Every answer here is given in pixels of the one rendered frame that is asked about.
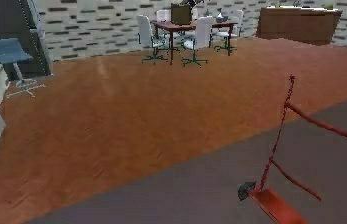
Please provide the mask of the red kick scooter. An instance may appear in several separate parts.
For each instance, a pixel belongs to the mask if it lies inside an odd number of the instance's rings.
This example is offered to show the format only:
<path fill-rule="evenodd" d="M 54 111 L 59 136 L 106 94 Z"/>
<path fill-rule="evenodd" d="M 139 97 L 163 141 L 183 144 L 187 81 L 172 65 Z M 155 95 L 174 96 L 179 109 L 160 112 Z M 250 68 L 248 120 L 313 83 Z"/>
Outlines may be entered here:
<path fill-rule="evenodd" d="M 282 166 L 275 160 L 275 154 L 277 152 L 278 144 L 280 142 L 282 130 L 284 127 L 284 121 L 288 111 L 293 111 L 298 114 L 300 117 L 305 119 L 306 121 L 320 127 L 326 129 L 328 131 L 334 132 L 340 136 L 344 136 L 347 138 L 347 131 L 331 126 L 322 121 L 318 121 L 306 113 L 302 112 L 298 107 L 294 106 L 290 100 L 293 94 L 293 89 L 295 85 L 296 77 L 291 74 L 289 76 L 289 89 L 287 91 L 287 96 L 283 103 L 282 109 L 282 118 L 281 123 L 277 132 L 277 136 L 273 147 L 271 149 L 271 153 L 267 159 L 265 169 L 261 176 L 260 182 L 245 182 L 240 185 L 238 188 L 238 199 L 240 202 L 246 200 L 247 198 L 252 198 L 260 207 L 260 209 L 274 222 L 274 224 L 308 224 L 308 222 L 292 207 L 290 206 L 283 198 L 281 198 L 276 192 L 273 190 L 266 188 L 266 181 L 272 166 L 275 166 L 279 172 L 292 184 L 301 188 L 305 192 L 309 193 L 311 196 L 316 198 L 318 201 L 322 201 L 322 197 L 310 189 L 309 187 L 301 184 L 299 181 L 294 179 L 291 175 L 289 175 Z"/>

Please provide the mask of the brown wooden sideboard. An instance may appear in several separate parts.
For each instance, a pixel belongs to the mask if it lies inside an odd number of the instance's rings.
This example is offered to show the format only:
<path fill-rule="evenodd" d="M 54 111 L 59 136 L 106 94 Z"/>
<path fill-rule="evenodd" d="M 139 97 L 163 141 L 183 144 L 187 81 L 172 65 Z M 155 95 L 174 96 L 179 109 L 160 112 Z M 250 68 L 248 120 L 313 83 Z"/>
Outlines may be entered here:
<path fill-rule="evenodd" d="M 332 41 L 341 15 L 339 9 L 266 7 L 260 10 L 256 36 L 327 45 Z"/>

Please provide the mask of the dark doorway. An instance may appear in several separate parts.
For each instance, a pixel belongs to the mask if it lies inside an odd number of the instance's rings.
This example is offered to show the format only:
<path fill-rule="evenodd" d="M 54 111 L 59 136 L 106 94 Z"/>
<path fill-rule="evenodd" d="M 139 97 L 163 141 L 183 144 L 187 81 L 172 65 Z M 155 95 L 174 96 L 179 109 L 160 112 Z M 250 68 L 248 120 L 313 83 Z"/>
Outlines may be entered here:
<path fill-rule="evenodd" d="M 0 0 L 0 39 L 17 38 L 31 56 L 18 63 L 24 78 L 51 76 L 53 70 L 38 3 L 39 0 Z"/>

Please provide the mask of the dark red dining table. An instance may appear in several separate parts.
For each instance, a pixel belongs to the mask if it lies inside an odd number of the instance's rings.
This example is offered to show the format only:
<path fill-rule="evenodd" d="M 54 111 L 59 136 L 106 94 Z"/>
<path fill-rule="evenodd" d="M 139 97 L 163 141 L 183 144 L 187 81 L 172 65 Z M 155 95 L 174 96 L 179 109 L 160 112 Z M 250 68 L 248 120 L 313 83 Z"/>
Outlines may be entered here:
<path fill-rule="evenodd" d="M 189 25 L 176 25 L 172 22 L 157 22 L 152 21 L 152 24 L 155 27 L 155 36 L 158 36 L 158 30 L 165 30 L 168 32 L 168 43 L 170 47 L 170 64 L 173 64 L 173 44 L 174 44 L 174 37 L 173 34 L 175 32 L 184 32 L 184 31 L 192 31 L 196 28 L 197 25 L 200 24 L 200 20 L 197 20 L 196 22 L 191 22 Z M 213 28 L 225 28 L 228 27 L 228 35 L 227 35 L 227 50 L 230 50 L 230 39 L 231 39 L 231 33 L 233 30 L 233 26 L 235 25 L 235 22 L 221 22 L 221 23 L 212 23 L 210 25 L 210 29 Z"/>

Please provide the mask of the blue swivel chair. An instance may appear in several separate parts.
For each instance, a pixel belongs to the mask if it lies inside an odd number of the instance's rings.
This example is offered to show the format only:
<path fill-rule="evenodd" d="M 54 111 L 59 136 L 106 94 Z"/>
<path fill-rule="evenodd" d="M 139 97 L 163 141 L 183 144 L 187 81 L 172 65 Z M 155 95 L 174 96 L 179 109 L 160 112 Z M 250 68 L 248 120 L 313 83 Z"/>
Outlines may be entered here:
<path fill-rule="evenodd" d="M 23 77 L 18 63 L 31 59 L 32 56 L 23 50 L 17 38 L 0 39 L 0 64 L 12 64 L 18 76 L 15 84 L 17 91 L 8 94 L 7 98 L 21 93 L 27 93 L 31 97 L 34 97 L 32 90 L 46 87 L 45 84 L 37 84 L 35 79 Z"/>

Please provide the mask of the grey kettle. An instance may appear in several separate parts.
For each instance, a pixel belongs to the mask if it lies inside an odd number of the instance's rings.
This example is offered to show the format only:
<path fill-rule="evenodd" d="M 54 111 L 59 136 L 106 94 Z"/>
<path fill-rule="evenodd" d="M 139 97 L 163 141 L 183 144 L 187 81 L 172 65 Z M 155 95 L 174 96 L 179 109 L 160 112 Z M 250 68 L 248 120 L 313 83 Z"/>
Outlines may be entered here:
<path fill-rule="evenodd" d="M 228 20 L 228 16 L 222 13 L 222 9 L 219 9 L 219 14 L 216 16 L 216 22 L 226 22 Z"/>

